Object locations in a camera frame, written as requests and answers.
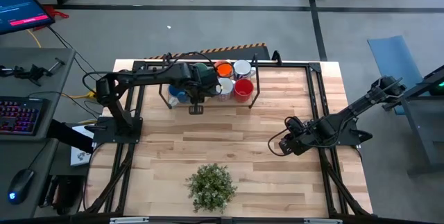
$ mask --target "green plant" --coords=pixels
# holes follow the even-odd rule
[[[227,207],[233,199],[237,187],[232,186],[231,175],[227,171],[227,166],[217,164],[202,165],[187,179],[187,186],[190,190],[189,196],[193,198],[194,212],[199,209],[213,212]]]

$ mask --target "keyboard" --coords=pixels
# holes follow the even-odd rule
[[[48,100],[0,96],[0,135],[35,135]]]

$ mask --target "floor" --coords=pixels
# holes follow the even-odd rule
[[[279,50],[285,60],[340,62],[347,97],[353,102],[380,77],[367,44],[370,38],[404,36],[422,75],[443,64],[439,49],[444,30],[444,0],[324,0],[316,5],[309,0],[71,3],[143,5],[139,10],[63,10],[70,18],[53,26],[93,67],[104,71],[111,70],[117,58],[265,42],[271,51]],[[310,6],[317,10],[310,12]],[[343,8],[352,8],[348,10],[354,12],[338,12]],[[322,38],[320,31],[315,35],[315,28],[321,30]],[[43,47],[62,47],[46,29],[36,32],[36,36]],[[0,36],[0,46],[34,47],[35,43],[23,31]],[[74,65],[65,93],[85,93],[80,83],[82,75]],[[62,99],[55,118],[77,122],[90,116]],[[405,117],[374,107],[362,115],[358,124],[374,134],[362,147],[374,213],[388,218],[444,222],[444,174],[415,179],[406,174],[407,169],[422,161],[422,155]]]

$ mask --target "monitor screen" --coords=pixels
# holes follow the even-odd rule
[[[0,35],[52,23],[36,0],[0,0]]]

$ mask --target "wooden table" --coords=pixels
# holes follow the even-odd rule
[[[116,60],[114,71],[131,69],[134,60]],[[323,80],[331,113],[348,105],[338,62],[322,62]],[[327,217],[318,151],[301,156],[274,156],[266,142],[284,129],[284,118],[312,118],[305,70],[260,68],[261,94],[247,107],[206,107],[191,116],[187,107],[169,110],[158,86],[146,87],[142,138],[136,145],[125,215],[214,216],[193,213],[185,178],[203,164],[228,165],[237,195],[224,216]],[[133,107],[137,97],[137,88]],[[126,96],[122,97],[124,105]],[[277,143],[274,148],[279,151]],[[99,196],[111,174],[116,145],[106,144],[94,155],[87,184],[87,205]],[[339,146],[345,185],[362,207],[372,212],[366,180],[357,152]],[[120,185],[114,195],[117,205]],[[336,208],[339,201],[332,187]]]

